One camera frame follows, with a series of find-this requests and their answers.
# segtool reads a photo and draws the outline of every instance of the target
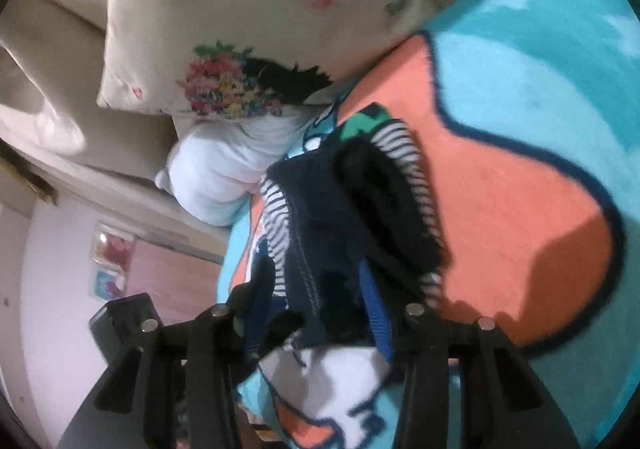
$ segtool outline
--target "white fabric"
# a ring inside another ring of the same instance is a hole
[[[250,57],[288,70],[318,66],[331,81],[341,81],[363,71],[435,11],[431,0],[109,0],[98,102],[136,112],[190,114],[193,101],[179,83],[190,66],[210,58],[194,48],[217,43],[233,45],[235,53],[250,49]]]
[[[305,107],[289,117],[201,122],[175,145],[156,184],[196,218],[230,225],[266,169],[289,151],[316,113]]]

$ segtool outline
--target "framed picture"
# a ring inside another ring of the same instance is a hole
[[[135,236],[114,227],[98,224],[94,235],[93,259],[123,273],[129,271]]]
[[[97,266],[94,277],[94,296],[105,301],[124,297],[126,277],[117,270]]]

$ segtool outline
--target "floral pillowcase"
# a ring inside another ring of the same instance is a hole
[[[425,0],[108,0],[98,104],[243,119],[290,113],[417,28]]]

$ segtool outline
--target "orange shape on blanket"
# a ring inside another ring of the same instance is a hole
[[[311,449],[325,444],[335,432],[330,425],[313,425],[279,399],[274,399],[278,421],[284,431],[302,449]]]
[[[262,209],[264,208],[264,202],[262,198],[258,194],[254,194],[251,197],[251,208],[249,210],[249,237],[247,238],[246,245],[244,246],[244,252],[240,258],[240,262],[234,271],[234,275],[231,277],[231,284],[229,289],[234,288],[237,285],[241,285],[242,283],[249,281],[248,270],[251,267],[248,267],[249,263],[249,249],[251,249],[252,241],[254,235],[256,233],[261,233],[258,231],[258,223],[260,221],[260,216],[262,216]]]
[[[445,317],[495,317],[521,345],[557,333],[606,276],[612,239],[602,211],[554,166],[448,130],[431,71],[424,39],[409,39],[355,87],[338,122],[379,102],[414,130],[450,251]]]

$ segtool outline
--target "fleece blanket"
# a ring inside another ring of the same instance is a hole
[[[585,448],[640,381],[640,23],[626,0],[461,0],[398,47],[291,155],[371,103],[425,154],[450,263],[442,313],[494,317]],[[363,117],[355,124],[364,126]],[[239,214],[219,298],[250,277]],[[459,418],[451,372],[451,418]],[[368,347],[277,350],[239,392],[300,449],[388,448],[401,375]],[[428,426],[425,426],[425,437]],[[449,447],[459,446],[450,423]]]

